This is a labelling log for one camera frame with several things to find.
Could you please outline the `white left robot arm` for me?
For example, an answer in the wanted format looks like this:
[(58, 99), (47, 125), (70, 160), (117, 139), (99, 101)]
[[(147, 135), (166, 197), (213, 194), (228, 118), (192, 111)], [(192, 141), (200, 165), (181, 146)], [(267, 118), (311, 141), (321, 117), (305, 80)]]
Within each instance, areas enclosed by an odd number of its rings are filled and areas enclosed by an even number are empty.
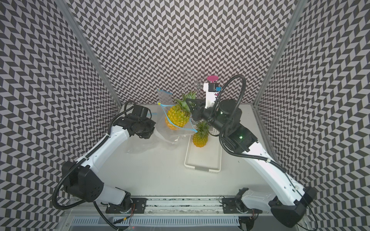
[[(130, 205), (129, 193), (123, 189), (106, 185), (98, 173), (114, 151), (131, 137), (149, 139), (155, 129), (152, 112), (149, 108), (130, 101), (131, 107), (124, 107), (109, 123), (105, 136), (75, 162), (62, 165), (62, 179), (52, 194), (52, 204), (56, 209), (67, 210), (86, 202), (103, 202), (127, 210)], [(79, 198), (71, 205), (58, 202), (60, 189)]]

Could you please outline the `pineapple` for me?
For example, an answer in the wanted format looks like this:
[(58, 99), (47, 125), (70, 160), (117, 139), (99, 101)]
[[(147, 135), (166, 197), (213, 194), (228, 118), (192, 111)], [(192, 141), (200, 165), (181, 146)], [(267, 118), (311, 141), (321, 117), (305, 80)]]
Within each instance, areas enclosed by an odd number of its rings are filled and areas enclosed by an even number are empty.
[(193, 135), (193, 144), (196, 147), (204, 147), (208, 142), (209, 125), (206, 121), (202, 121), (197, 125), (197, 133)]
[(196, 93), (190, 91), (187, 94), (183, 94), (182, 99), (175, 99), (176, 105), (169, 109), (165, 118), (166, 125), (169, 129), (178, 130), (189, 122), (191, 113), (186, 99), (196, 99)]

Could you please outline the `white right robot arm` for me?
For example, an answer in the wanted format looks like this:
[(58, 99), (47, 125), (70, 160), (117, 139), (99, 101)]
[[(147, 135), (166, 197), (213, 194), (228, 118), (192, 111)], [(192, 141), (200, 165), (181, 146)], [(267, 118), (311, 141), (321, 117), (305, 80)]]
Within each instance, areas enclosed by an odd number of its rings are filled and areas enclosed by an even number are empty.
[(236, 206), (240, 212), (245, 209), (270, 211), (284, 226), (292, 228), (300, 224), (310, 204), (315, 200), (317, 190), (304, 187), (277, 163), (263, 148), (257, 137), (241, 121), (239, 105), (246, 90), (246, 79), (242, 75), (230, 78), (219, 91), (213, 106), (199, 99), (186, 99), (195, 121), (204, 120), (219, 131), (221, 147), (231, 156), (243, 158), (269, 184), (273, 194), (260, 193), (248, 188), (237, 194)]

